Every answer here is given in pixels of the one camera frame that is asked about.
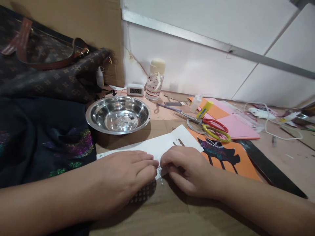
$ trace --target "yellow scissors handle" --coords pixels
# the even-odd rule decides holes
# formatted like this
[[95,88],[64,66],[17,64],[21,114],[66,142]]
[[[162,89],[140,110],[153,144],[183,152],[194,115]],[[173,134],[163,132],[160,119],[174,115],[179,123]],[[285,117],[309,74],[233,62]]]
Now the yellow scissors handle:
[[[201,125],[202,125],[202,128],[204,129],[204,131],[206,131],[207,134],[209,134],[211,137],[215,138],[216,140],[219,140],[222,143],[229,143],[231,141],[231,137],[227,133],[225,133],[219,129],[207,126],[205,124],[201,124]],[[225,137],[227,137],[227,139],[221,139],[220,137],[214,135],[209,129],[214,130],[220,134],[223,134]]]

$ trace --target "bag handle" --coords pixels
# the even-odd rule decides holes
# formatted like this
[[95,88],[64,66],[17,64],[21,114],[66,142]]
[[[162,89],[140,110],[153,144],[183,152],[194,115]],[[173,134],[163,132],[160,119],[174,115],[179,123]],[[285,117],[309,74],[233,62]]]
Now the bag handle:
[[[17,58],[22,63],[38,70],[50,70],[63,68],[72,63],[76,58],[89,52],[88,45],[81,38],[75,38],[72,41],[72,53],[66,59],[51,63],[29,63],[26,59],[26,48],[32,24],[33,22],[31,20],[24,18],[20,32],[11,40],[9,45],[5,47],[1,53],[4,55],[11,55],[14,51],[16,51]],[[84,45],[84,49],[80,53],[75,53],[75,43],[77,41],[80,41]]]

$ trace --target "digital clock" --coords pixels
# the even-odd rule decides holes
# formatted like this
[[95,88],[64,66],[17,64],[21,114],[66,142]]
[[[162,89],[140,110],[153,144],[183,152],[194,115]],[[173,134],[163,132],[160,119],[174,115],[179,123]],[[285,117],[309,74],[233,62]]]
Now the digital clock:
[[143,97],[144,86],[139,84],[127,84],[127,95]]

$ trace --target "hand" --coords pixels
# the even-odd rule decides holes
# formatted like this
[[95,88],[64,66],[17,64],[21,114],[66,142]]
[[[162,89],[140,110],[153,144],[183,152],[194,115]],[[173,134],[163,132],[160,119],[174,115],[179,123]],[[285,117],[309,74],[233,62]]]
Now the hand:
[[96,220],[122,209],[139,189],[155,179],[158,165],[146,152],[123,151],[76,169],[91,179],[85,196],[90,202],[89,218]]
[[210,165],[195,148],[173,146],[163,154],[160,165],[168,168],[172,180],[187,195],[220,198],[222,172]]

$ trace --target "digital display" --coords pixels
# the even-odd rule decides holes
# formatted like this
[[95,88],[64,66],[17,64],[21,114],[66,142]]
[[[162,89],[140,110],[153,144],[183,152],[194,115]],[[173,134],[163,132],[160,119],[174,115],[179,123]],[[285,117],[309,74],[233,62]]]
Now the digital display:
[[138,93],[138,94],[141,94],[141,93],[142,93],[142,89],[131,88],[131,89],[130,89],[130,93]]

